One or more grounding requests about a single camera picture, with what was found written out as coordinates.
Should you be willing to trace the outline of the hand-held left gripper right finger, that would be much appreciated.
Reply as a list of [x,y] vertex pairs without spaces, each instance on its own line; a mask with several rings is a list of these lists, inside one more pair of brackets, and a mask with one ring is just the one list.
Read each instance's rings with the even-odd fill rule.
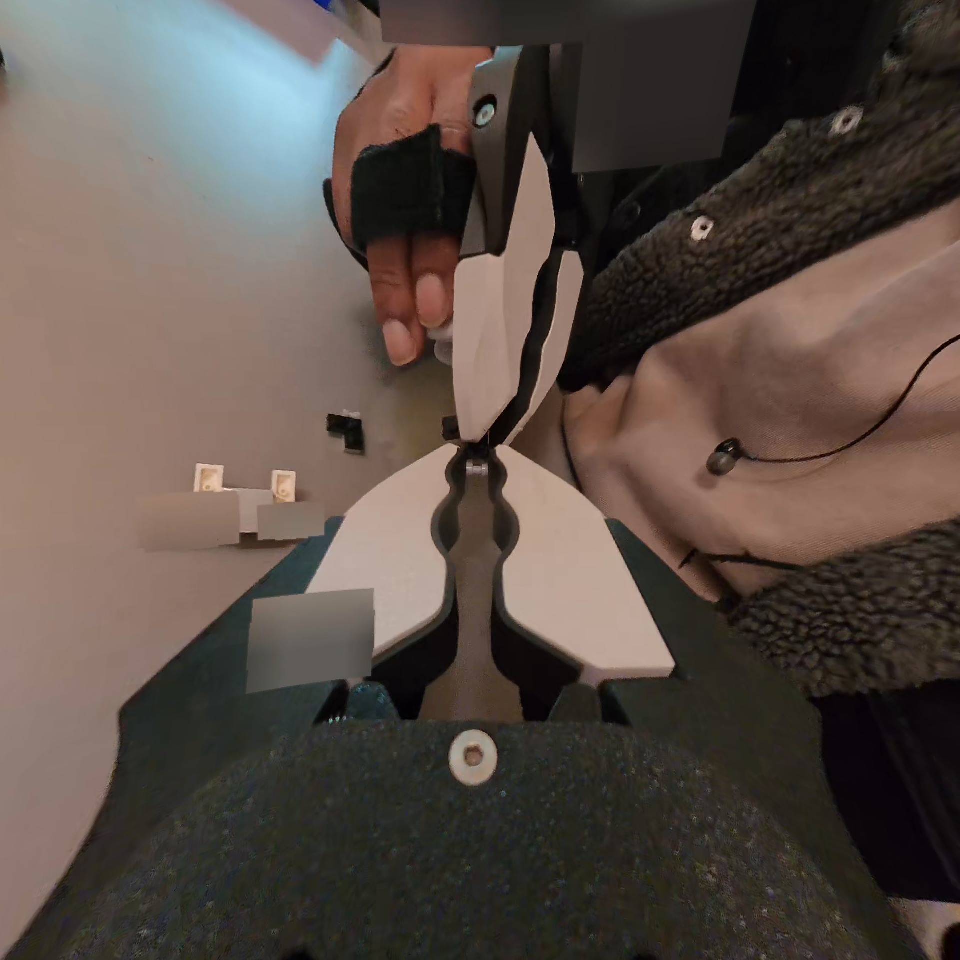
[[669,678],[676,662],[600,510],[510,446],[489,454],[490,650],[542,720],[567,688]]

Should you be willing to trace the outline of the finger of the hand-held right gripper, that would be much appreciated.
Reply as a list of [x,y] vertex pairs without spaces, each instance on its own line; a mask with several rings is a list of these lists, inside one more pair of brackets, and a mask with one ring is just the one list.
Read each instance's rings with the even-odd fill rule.
[[554,387],[567,357],[584,285],[580,253],[555,249],[540,284],[533,324],[523,346],[516,396],[501,414],[501,444],[510,445]]
[[480,441],[518,393],[537,279],[555,229],[547,163],[530,134],[503,253],[462,259],[454,275],[453,387],[466,442]]

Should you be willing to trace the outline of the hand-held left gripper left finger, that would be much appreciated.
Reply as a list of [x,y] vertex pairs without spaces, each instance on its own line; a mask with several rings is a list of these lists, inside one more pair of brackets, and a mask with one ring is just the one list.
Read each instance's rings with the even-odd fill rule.
[[348,509],[306,594],[372,592],[366,679],[400,717],[417,719],[426,690],[459,646],[450,552],[459,535],[461,448],[445,444],[392,474]]

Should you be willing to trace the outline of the orange white grey lego assembly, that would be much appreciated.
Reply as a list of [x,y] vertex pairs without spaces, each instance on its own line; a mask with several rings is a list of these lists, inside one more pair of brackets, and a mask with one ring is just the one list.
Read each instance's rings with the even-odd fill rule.
[[194,471],[195,494],[227,495],[236,500],[236,540],[256,538],[259,542],[293,542],[302,539],[294,509],[297,474],[289,469],[270,473],[267,487],[236,487],[225,483],[222,464],[197,463]]

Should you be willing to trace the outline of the person's right hand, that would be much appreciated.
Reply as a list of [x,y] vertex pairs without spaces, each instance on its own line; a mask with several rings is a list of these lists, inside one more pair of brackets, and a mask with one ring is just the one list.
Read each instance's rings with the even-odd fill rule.
[[[468,100],[476,66],[493,47],[400,45],[339,118],[332,160],[332,215],[343,243],[354,246],[352,175],[361,152],[437,126],[444,148],[472,152]],[[366,264],[375,315],[396,367],[421,358],[428,333],[453,315],[458,238],[440,233],[371,242]]]

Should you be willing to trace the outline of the beige cloth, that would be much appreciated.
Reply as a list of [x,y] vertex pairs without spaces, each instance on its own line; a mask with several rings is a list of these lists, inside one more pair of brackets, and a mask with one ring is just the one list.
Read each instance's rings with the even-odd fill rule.
[[749,596],[810,567],[959,513],[958,344],[885,426],[842,455],[705,467],[722,441],[761,458],[841,447],[893,404],[959,330],[955,200],[824,260],[647,351],[604,391],[570,396],[564,426],[587,498],[695,593]]

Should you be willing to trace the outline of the person's black sweater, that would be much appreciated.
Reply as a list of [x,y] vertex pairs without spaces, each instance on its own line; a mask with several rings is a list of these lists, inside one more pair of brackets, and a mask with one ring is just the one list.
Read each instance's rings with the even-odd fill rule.
[[596,270],[726,180],[787,121],[829,116],[858,103],[893,37],[901,6],[757,2],[720,155],[602,174],[608,197],[601,206]]

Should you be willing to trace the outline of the black wired earphone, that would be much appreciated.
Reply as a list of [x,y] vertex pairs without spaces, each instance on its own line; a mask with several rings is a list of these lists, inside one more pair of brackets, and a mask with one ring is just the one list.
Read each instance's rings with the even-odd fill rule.
[[958,346],[958,344],[958,334],[939,343],[919,364],[905,388],[884,411],[880,418],[874,422],[870,428],[846,443],[834,447],[833,449],[824,450],[815,454],[808,454],[800,457],[774,458],[762,457],[758,454],[748,451],[739,438],[727,438],[718,443],[714,450],[712,450],[708,455],[704,464],[707,473],[718,478],[724,477],[729,475],[738,466],[738,464],[742,462],[754,465],[777,467],[807,465],[830,460],[834,457],[838,457],[856,449],[880,432],[882,428],[884,428],[894,418],[894,416],[899,413],[931,364],[947,350],[953,348],[954,346]]

